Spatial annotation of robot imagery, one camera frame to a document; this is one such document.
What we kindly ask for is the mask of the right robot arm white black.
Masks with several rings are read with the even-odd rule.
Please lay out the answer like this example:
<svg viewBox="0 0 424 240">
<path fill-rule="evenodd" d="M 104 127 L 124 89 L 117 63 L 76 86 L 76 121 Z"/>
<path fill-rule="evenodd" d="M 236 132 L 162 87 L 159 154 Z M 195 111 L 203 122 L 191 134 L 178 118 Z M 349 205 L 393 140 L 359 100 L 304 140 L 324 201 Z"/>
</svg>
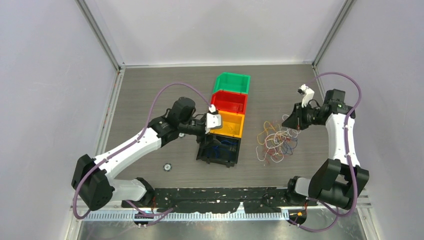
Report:
<svg viewBox="0 0 424 240">
<path fill-rule="evenodd" d="M 295 103 L 282 126 L 293 130 L 306 130 L 311 125 L 324 126 L 328 133 L 328 158 L 312 178 L 294 176 L 287 184 L 285 199 L 299 205 L 304 199 L 315 199 L 326 204 L 350 210 L 369 180 L 369 171 L 358 161 L 353 128 L 355 113 L 345 104 L 345 92 L 328 90 L 322 105 L 313 107 L 314 91 L 302 85 L 298 92 L 302 101 Z"/>
</svg>

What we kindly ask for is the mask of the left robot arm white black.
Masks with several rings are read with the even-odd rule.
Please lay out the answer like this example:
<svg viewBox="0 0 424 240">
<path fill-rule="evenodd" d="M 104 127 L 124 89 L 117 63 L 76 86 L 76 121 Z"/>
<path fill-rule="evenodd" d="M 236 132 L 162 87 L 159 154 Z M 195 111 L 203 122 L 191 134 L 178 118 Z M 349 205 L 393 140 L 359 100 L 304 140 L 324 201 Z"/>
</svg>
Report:
<svg viewBox="0 0 424 240">
<path fill-rule="evenodd" d="M 150 120 L 132 138 L 105 153 L 77 160 L 71 186 L 90 211 L 97 211 L 109 202 L 130 201 L 148 207 L 155 197 L 154 188 L 142 177 L 121 180 L 116 177 L 143 156 L 176 140 L 180 135 L 192 135 L 201 147 L 219 145 L 211 131 L 222 128 L 223 119 L 214 105 L 199 119 L 196 104 L 180 97 L 164 115 Z"/>
</svg>

